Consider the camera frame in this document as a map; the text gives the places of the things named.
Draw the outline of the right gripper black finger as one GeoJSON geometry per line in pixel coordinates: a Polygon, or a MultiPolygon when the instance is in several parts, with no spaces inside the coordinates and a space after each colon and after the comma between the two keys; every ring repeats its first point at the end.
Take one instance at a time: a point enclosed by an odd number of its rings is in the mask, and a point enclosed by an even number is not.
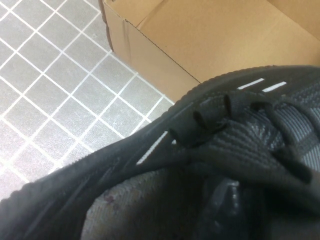
{"type": "Polygon", "coordinates": [[[207,203],[209,240],[247,240],[248,221],[238,182],[229,179],[217,185],[207,203]]]}

